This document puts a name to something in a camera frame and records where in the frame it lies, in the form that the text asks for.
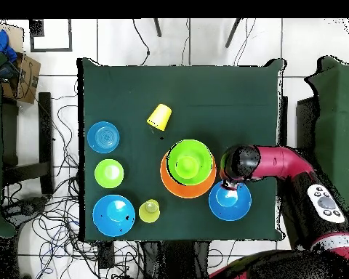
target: green bowl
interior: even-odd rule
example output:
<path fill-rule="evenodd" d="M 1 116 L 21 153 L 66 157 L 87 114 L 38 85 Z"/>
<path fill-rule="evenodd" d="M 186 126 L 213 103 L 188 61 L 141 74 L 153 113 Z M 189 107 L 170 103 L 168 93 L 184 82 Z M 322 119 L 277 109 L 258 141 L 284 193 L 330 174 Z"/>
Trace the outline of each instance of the green bowl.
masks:
<path fill-rule="evenodd" d="M 100 161 L 95 169 L 95 179 L 104 188 L 115 188 L 123 181 L 124 170 L 115 159 Z"/>
<path fill-rule="evenodd" d="M 213 158 L 208 147 L 198 140 L 177 142 L 167 156 L 167 171 L 180 184 L 197 185 L 211 173 Z"/>

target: yellow cup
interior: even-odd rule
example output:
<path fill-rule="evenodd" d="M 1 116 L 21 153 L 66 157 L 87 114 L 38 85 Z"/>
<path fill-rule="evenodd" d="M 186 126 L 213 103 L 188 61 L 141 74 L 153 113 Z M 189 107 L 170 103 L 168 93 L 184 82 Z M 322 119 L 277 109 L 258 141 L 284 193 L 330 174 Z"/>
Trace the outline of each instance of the yellow cup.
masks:
<path fill-rule="evenodd" d="M 158 107 L 155 108 L 154 112 L 151 113 L 151 116 L 148 118 L 147 122 L 151 126 L 154 126 L 157 129 L 163 131 L 167 126 L 171 113 L 171 108 L 166 105 L 159 104 Z"/>
<path fill-rule="evenodd" d="M 138 210 L 138 215 L 143 222 L 151 223 L 155 222 L 160 215 L 159 203 L 156 200 L 147 200 L 140 209 Z"/>

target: dark green tablecloth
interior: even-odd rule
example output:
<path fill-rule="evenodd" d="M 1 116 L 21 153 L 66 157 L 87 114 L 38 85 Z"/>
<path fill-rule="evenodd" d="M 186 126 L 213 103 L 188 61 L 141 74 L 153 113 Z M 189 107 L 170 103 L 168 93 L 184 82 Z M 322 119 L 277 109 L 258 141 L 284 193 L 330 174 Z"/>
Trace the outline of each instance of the dark green tablecloth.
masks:
<path fill-rule="evenodd" d="M 248 184 L 249 213 L 239 221 L 224 222 L 210 211 L 209 192 L 194 199 L 168 192 L 159 165 L 166 151 L 182 139 L 207 145 L 217 167 L 222 153 L 234 144 L 274 145 L 277 75 L 282 65 L 275 60 L 261 68 L 103 67 L 83 59 L 85 240 L 111 240 L 92 221 L 95 203 L 108 194 L 128 198 L 136 211 L 132 229 L 118 239 L 280 239 L 274 227 L 275 179 Z M 172 109 L 165 132 L 146 124 L 159 103 Z M 99 154 L 88 146 L 87 132 L 98 121 L 110 121 L 119 130 L 120 143 L 112 153 Z M 96 165 L 105 158 L 116 159 L 124 167 L 124 180 L 115 189 L 102 188 L 94 178 Z M 161 216 L 146 224 L 138 217 L 138 209 L 151 198 L 159 202 Z"/>

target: light green cup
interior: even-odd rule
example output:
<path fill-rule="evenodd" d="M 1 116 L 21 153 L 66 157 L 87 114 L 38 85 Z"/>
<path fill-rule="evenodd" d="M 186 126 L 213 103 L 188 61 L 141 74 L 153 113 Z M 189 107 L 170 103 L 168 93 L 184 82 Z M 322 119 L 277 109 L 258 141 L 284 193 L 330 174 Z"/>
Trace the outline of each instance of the light green cup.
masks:
<path fill-rule="evenodd" d="M 115 188 L 124 178 L 124 170 L 115 159 L 100 161 L 95 169 L 95 179 L 104 188 Z"/>

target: light blue bowl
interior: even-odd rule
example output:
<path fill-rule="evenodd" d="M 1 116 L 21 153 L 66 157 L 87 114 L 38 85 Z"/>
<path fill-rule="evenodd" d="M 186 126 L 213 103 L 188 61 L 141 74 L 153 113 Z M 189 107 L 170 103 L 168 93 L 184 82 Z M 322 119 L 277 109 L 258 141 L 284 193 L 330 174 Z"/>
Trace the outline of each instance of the light blue bowl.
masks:
<path fill-rule="evenodd" d="M 244 217 L 251 208 L 251 193 L 245 184 L 237 190 L 226 190 L 218 182 L 209 194 L 208 202 L 212 213 L 219 219 L 232 222 Z"/>
<path fill-rule="evenodd" d="M 121 195 L 106 195 L 93 208 L 93 222 L 107 236 L 120 236 L 132 228 L 136 218 L 135 209 Z"/>
<path fill-rule="evenodd" d="M 119 144 L 120 136 L 118 129 L 113 124 L 101 121 L 89 129 L 87 140 L 94 151 L 106 154 L 115 150 Z"/>

